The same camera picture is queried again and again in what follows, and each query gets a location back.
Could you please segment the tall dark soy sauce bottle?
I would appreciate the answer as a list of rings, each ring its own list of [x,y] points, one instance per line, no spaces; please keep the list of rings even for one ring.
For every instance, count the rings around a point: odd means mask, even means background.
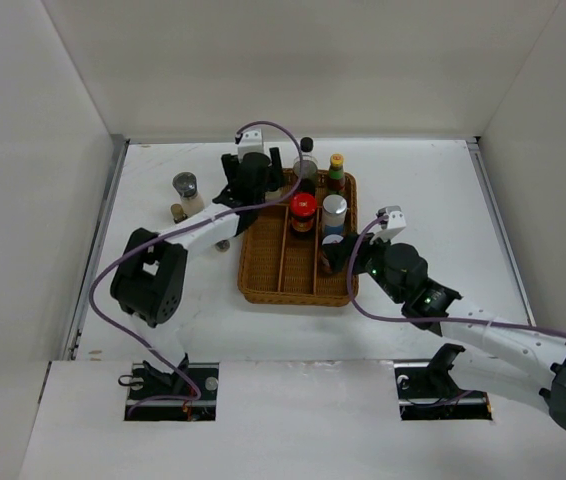
[[[302,155],[295,159],[293,173],[300,180],[298,192],[316,195],[318,184],[318,161],[313,155],[314,140],[303,137],[300,141]]]

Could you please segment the black lid white powder jar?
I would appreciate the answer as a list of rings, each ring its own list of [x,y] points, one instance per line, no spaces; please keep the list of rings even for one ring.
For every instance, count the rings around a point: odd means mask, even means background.
[[[283,195],[283,188],[279,187],[275,190],[267,190],[265,192],[265,202],[266,203],[278,203]]]

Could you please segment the red lid chili sauce jar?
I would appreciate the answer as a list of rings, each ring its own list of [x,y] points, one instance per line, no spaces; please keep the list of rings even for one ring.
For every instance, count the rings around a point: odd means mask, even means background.
[[[290,228],[299,237],[306,237],[315,227],[317,203],[310,193],[295,194],[290,203]]]

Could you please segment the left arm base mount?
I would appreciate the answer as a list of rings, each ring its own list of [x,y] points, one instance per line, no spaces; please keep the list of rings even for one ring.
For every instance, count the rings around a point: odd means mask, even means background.
[[[177,373],[164,372],[147,361],[134,363],[128,374],[118,378],[126,389],[124,420],[128,422],[208,422],[216,419],[220,365],[189,363],[179,368],[200,390]]]

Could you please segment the small black lid spice jar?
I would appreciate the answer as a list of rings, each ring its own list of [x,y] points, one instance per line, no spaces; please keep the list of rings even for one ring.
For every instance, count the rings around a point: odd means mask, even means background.
[[[226,252],[229,250],[230,248],[230,241],[229,240],[222,240],[219,241],[215,244],[215,248],[219,251],[219,252]]]

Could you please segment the white lid small sauce jar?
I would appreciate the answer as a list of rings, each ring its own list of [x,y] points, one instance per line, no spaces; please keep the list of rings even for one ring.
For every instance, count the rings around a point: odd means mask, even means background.
[[[344,265],[344,254],[341,243],[344,237],[330,234],[323,238],[319,249],[319,266],[326,275],[339,273]]]

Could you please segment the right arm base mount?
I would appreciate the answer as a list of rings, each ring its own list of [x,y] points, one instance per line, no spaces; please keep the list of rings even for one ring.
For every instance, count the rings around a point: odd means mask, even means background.
[[[465,351],[444,344],[429,360],[394,363],[394,375],[403,421],[492,420],[485,392],[463,390],[450,376],[453,361]]]

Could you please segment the brown wicker divided basket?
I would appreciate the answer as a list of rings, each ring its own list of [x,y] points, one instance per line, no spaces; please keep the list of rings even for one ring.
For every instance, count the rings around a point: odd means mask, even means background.
[[[291,231],[289,203],[263,209],[243,234],[237,284],[254,304],[342,307],[350,302],[346,273],[320,265],[322,208],[306,237]]]

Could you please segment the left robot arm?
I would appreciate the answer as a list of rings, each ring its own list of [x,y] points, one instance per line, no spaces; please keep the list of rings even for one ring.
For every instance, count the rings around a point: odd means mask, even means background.
[[[269,188],[284,185],[277,147],[267,154],[224,154],[221,161],[227,185],[212,203],[162,233],[134,230],[116,266],[111,297],[124,313],[139,317],[150,329],[166,323],[179,307],[187,261],[246,231],[266,205]]]

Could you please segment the clear cap salt grinder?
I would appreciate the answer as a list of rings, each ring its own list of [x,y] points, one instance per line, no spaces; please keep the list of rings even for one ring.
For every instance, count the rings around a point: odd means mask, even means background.
[[[197,177],[192,172],[180,172],[174,176],[172,185],[177,191],[184,213],[192,217],[205,208],[205,201],[199,193]]]

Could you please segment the small yellow label bottle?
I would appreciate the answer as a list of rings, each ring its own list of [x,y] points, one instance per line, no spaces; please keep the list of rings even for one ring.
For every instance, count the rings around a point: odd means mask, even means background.
[[[183,209],[183,206],[179,203],[175,203],[170,206],[170,213],[175,224],[181,223],[188,219],[187,213]]]

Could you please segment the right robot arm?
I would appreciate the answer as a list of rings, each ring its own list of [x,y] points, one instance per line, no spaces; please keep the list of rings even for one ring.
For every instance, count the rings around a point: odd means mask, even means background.
[[[322,266],[348,278],[368,275],[399,306],[399,321],[446,343],[427,384],[494,392],[547,414],[566,431],[566,333],[511,323],[430,278],[428,263],[405,243],[349,234],[321,247]]]

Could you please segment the green label yellow cap bottle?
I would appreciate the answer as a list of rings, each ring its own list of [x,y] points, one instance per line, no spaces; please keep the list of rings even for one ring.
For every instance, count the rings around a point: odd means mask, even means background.
[[[334,153],[330,157],[330,165],[326,178],[326,186],[330,194],[342,195],[345,190],[344,157]]]

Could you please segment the silver lid white peppercorn jar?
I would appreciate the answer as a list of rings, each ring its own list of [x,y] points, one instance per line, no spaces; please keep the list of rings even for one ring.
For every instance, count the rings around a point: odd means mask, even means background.
[[[331,194],[324,198],[321,218],[324,236],[343,233],[347,209],[347,201],[341,195]]]

